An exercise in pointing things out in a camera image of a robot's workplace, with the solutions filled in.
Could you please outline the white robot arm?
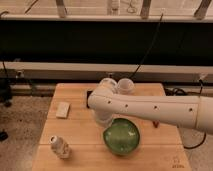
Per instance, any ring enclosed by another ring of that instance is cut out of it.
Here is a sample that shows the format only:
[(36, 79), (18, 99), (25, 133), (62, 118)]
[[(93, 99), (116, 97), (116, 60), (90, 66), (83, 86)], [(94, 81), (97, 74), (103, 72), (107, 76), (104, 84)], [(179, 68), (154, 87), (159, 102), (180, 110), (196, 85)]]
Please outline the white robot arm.
[(118, 83), (104, 78), (88, 97), (99, 123), (113, 114), (191, 128), (213, 135), (213, 98), (206, 96), (133, 96), (117, 93)]

